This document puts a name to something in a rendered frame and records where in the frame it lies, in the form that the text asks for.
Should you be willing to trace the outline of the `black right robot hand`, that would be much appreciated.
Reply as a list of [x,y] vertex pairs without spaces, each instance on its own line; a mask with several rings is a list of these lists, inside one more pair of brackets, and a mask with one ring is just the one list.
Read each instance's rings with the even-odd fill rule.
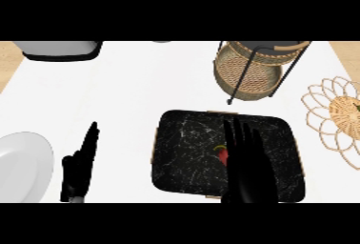
[[221,202],[231,204],[277,203],[277,183],[258,130],[237,119],[224,121],[227,147],[227,192]]

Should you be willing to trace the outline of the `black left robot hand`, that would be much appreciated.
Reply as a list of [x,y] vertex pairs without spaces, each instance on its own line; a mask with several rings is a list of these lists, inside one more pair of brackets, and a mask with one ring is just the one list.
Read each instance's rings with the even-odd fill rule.
[[82,201],[84,196],[87,195],[97,151],[98,133],[97,122],[92,122],[84,136],[79,150],[75,151],[72,155],[66,155],[62,159],[62,202],[72,202],[73,200]]

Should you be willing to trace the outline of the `red bell pepper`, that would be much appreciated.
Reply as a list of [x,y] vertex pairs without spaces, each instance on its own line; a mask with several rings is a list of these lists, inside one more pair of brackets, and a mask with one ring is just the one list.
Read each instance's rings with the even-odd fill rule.
[[218,152],[218,159],[222,164],[225,164],[227,161],[227,148],[225,145],[218,145],[213,150]]

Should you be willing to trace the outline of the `black marble tray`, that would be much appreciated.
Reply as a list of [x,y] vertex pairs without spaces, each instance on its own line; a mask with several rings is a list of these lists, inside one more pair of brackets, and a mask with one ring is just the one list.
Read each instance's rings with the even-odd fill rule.
[[227,191],[225,164],[213,148],[225,145],[224,121],[237,119],[259,132],[277,180],[278,200],[305,197],[302,165],[292,130],[277,117],[172,110],[159,121],[152,157],[152,183],[171,193],[221,196]]

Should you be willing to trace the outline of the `wicker tiered basket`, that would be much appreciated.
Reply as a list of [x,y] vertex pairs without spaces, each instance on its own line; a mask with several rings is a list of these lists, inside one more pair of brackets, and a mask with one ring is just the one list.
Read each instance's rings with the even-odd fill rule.
[[215,81],[234,99],[271,97],[309,46],[309,41],[222,41],[213,59]]

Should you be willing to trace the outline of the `white plate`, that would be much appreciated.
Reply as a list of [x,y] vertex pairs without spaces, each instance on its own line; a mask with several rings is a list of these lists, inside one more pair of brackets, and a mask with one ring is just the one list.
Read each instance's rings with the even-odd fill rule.
[[0,203],[39,202],[53,172],[53,150],[33,132],[0,138]]

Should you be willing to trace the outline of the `woven flower-shaped placemat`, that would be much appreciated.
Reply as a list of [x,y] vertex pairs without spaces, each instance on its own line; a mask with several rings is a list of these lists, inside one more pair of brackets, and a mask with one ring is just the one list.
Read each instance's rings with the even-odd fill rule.
[[336,152],[360,171],[360,82],[343,77],[323,78],[301,96],[306,126],[326,150]]

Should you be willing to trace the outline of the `grey and black appliance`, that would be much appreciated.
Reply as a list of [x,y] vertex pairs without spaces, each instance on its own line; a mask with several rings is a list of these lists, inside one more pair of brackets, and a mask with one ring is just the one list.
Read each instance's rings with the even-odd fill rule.
[[23,56],[33,61],[87,61],[98,56],[101,41],[14,41]]

